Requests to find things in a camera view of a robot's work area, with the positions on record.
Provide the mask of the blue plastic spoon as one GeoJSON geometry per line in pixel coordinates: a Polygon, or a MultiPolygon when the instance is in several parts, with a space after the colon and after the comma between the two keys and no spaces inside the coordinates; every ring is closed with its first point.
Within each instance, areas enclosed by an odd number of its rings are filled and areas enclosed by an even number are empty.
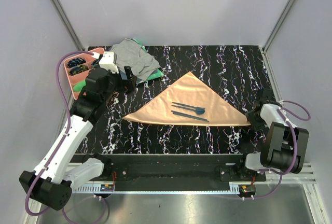
{"type": "Polygon", "coordinates": [[[196,106],[191,106],[191,105],[187,105],[187,104],[183,104],[183,103],[177,103],[177,102],[172,102],[172,105],[178,105],[178,106],[185,106],[185,107],[190,107],[190,108],[194,108],[197,110],[197,115],[203,115],[205,113],[205,108],[203,107],[196,107],[196,106]]]}

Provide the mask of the peach satin napkin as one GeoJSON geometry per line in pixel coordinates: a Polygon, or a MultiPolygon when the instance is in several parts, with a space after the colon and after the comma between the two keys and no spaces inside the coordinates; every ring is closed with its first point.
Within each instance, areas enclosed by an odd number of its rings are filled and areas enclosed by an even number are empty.
{"type": "Polygon", "coordinates": [[[249,126],[246,116],[226,102],[215,91],[188,72],[142,106],[123,117],[126,121],[158,125],[194,125],[210,127],[249,126]],[[205,108],[203,115],[172,107],[172,102],[205,108]],[[209,122],[177,116],[171,111],[201,117],[209,122]]]}

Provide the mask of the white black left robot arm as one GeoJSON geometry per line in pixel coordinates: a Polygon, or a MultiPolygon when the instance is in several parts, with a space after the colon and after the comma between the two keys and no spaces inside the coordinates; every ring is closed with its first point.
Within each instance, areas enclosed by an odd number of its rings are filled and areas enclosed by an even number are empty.
{"type": "Polygon", "coordinates": [[[132,92],[137,77],[124,68],[126,79],[119,73],[98,67],[90,70],[86,85],[68,111],[69,118],[44,159],[32,171],[23,171],[19,182],[26,193],[25,210],[33,199],[53,210],[61,210],[74,190],[91,179],[107,180],[112,175],[112,160],[99,154],[90,155],[81,165],[68,171],[67,166],[83,138],[92,130],[106,110],[106,102],[116,92],[132,92]]]}

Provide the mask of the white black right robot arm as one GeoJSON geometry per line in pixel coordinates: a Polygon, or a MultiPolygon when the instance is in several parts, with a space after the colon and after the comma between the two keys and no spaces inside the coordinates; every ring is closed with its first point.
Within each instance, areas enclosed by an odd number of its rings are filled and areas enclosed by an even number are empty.
{"type": "Polygon", "coordinates": [[[309,132],[293,124],[288,115],[309,121],[309,111],[293,101],[276,101],[272,90],[261,89],[257,92],[253,109],[245,115],[255,130],[268,128],[268,133],[261,152],[247,154],[244,163],[236,167],[237,178],[248,180],[254,171],[273,171],[279,175],[300,173],[309,132]]]}

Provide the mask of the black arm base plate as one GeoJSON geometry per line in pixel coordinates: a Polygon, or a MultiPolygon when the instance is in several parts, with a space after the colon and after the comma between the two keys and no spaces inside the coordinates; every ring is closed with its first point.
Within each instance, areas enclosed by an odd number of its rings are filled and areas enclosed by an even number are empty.
{"type": "Polygon", "coordinates": [[[243,155],[107,155],[115,185],[220,189],[225,183],[264,182],[266,177],[245,167],[243,155]]]}

